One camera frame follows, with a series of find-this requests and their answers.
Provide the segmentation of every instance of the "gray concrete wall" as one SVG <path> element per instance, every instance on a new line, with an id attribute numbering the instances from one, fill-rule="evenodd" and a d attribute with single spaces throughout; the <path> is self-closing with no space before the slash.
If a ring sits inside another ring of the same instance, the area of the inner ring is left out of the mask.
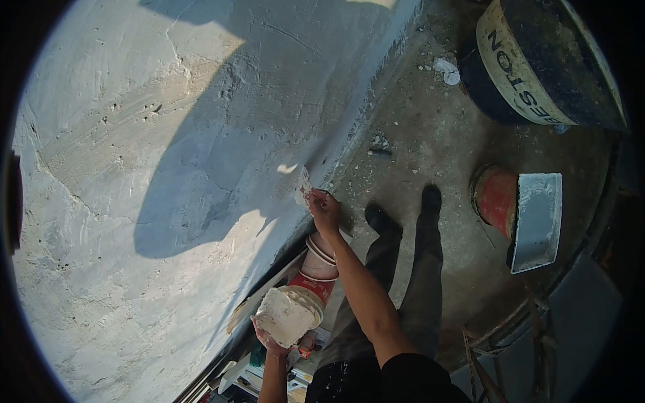
<path id="1" fill-rule="evenodd" d="M 168 401 L 300 230 L 418 1 L 79 0 L 27 83 L 14 145 L 19 292 L 81 401 Z"/>

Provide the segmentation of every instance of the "orange object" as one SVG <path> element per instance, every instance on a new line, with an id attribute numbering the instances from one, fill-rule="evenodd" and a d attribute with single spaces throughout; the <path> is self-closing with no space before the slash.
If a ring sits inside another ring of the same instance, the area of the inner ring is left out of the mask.
<path id="1" fill-rule="evenodd" d="M 506 168 L 485 165 L 470 183 L 470 201 L 477 215 L 508 239 L 515 235 L 518 178 Z"/>

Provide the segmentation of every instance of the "plaster-covered hand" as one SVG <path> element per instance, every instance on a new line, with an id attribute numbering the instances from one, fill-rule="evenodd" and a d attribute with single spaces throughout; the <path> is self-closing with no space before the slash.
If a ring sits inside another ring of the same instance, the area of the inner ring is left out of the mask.
<path id="1" fill-rule="evenodd" d="M 329 193 L 318 189 L 312 189 L 308 199 L 316 229 L 324 240 L 332 243 L 340 235 L 341 204 Z"/>
<path id="2" fill-rule="evenodd" d="M 286 349 L 280 346 L 278 343 L 276 343 L 271 338 L 271 336 L 269 336 L 269 333 L 267 333 L 265 330 L 257 328 L 257 323 L 255 323 L 254 316 L 251 316 L 251 322 L 253 322 L 253 328 L 255 329 L 255 336 L 257 337 L 258 340 L 260 340 L 260 343 L 262 343 L 262 345 L 266 348 L 267 353 L 270 353 L 276 357 L 284 357 L 289 353 L 289 349 Z"/>

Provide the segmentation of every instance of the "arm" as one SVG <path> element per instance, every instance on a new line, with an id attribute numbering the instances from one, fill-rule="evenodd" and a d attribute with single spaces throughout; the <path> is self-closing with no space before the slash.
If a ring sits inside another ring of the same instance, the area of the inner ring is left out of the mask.
<path id="1" fill-rule="evenodd" d="M 316 228 L 334 251 L 347 301 L 363 333 L 374 345 L 379 365 L 383 367 L 390 358 L 401 353 L 418 353 L 401 330 L 392 300 L 342 238 L 338 201 L 328 193 L 312 190 L 309 209 Z"/>
<path id="2" fill-rule="evenodd" d="M 262 389 L 257 403 L 286 403 L 286 355 L 266 350 Z"/>
<path id="3" fill-rule="evenodd" d="M 257 328 L 255 317 L 251 316 L 255 336 L 266 347 L 264 376 L 257 403 L 286 403 L 286 356 L 289 350 L 280 347 L 264 330 Z"/>

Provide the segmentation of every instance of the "right hand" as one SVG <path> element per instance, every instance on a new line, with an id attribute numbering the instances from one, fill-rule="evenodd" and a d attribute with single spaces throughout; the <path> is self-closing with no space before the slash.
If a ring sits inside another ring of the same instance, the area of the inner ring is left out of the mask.
<path id="1" fill-rule="evenodd" d="M 312 189 L 309 194 L 309 211 L 316 229 L 328 243 L 340 235 L 341 204 L 328 192 Z"/>
<path id="2" fill-rule="evenodd" d="M 254 316 L 251 316 L 251 322 L 253 323 L 253 328 L 255 328 L 255 336 L 260 340 L 260 343 L 262 343 L 269 354 L 276 357 L 285 357 L 289 353 L 288 348 L 280 346 L 269 336 L 269 333 L 257 327 Z"/>

